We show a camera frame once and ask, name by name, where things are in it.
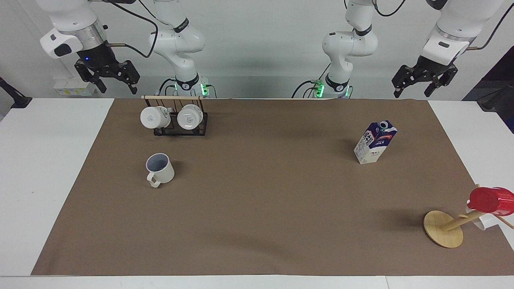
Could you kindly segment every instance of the mug handle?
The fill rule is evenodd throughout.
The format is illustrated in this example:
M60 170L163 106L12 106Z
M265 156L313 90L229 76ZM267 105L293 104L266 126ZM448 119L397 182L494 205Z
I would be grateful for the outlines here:
M149 173L148 176L146 177L146 180L148 182L150 182L150 185L154 188L157 188L159 185L160 185L160 182L159 181L153 181L153 178L154 178L155 174L154 173Z

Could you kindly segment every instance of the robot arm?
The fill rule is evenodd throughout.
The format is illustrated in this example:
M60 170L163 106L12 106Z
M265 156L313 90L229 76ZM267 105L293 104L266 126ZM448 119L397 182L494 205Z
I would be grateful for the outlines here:
M154 52L170 62L177 80L177 92L183 96L208 93L207 79L198 74L194 61L186 55L202 51L205 47L203 34L189 25L180 0L154 0L157 18L172 28L161 30L157 36Z
M400 67L392 82L394 96L417 82L431 82L425 90L429 97L436 88L447 86L458 69L453 62L475 40L504 0L427 0L441 10L416 65Z
M332 32L323 39L323 51L332 63L323 80L325 94L340 97L346 92L353 70L347 57L369 56L375 52L378 40L371 25L374 12L372 0L350 0L346 21L354 27L353 31Z
M114 0L131 4L135 0ZM48 13L54 28L40 42L52 58L60 58L76 52L80 59L75 68L85 82L95 84L104 93L107 88L100 77L115 78L126 83L133 94L139 73L130 60L116 60L108 46L104 28L87 0L36 0Z

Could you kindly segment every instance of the white mug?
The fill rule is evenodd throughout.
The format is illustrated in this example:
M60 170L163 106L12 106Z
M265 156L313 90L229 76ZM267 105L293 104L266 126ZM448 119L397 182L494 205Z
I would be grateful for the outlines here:
M146 160L146 169L149 171L146 180L154 188L171 181L175 176L170 158L163 153L157 153L149 157Z
M160 129L170 125L171 116L164 106L145 107L139 116L141 123L147 129Z
M472 209L466 207L466 213L473 211ZM480 216L479 218L473 220L475 226L477 226L480 230L484 231L487 228L490 228L494 225L499 225L500 221L493 214L485 214Z
M195 104L185 105L177 115L178 125L185 130L195 129L204 119L204 113Z

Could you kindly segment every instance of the wall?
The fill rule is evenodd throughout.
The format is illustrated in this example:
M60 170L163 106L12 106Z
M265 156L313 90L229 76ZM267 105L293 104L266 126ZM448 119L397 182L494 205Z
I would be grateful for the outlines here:
M152 1L143 0L151 10ZM384 12L400 2L379 1ZM475 41L482 45L500 16L506 1ZM328 64L321 49L326 33L350 30L341 0L183 0L192 25L206 36L204 51L193 55L199 71L215 84L220 97L290 97L303 80L317 78ZM107 3L91 4L107 30L110 42L126 42L147 51L152 26ZM136 4L128 8L141 13ZM354 98L393 98L391 78L402 64L413 65L426 36L439 17L424 0L408 0L392 17L375 15L373 29L379 38L376 53L352 58ZM52 78L76 75L76 56L52 60L39 46L39 38L52 26L34 0L0 3L0 75L26 95L55 97ZM506 18L487 49L469 51L456 61L459 72L452 84L438 89L431 99L461 100L512 46L510 28L514 16ZM139 93L152 93L160 81L173 75L163 58L144 59L126 48L116 48L118 60L130 59L143 76ZM101 97L131 97L124 84L106 81ZM426 84L407 88L403 98L425 99ZM0 94L1 111L6 96Z

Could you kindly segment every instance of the wooden base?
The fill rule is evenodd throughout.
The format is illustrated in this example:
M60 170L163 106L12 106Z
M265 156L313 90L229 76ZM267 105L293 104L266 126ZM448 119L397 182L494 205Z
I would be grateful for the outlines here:
M462 244L464 236L460 227L443 231L441 226L453 221L452 216L441 211L430 211L423 219L425 232L437 245L445 248L457 248Z

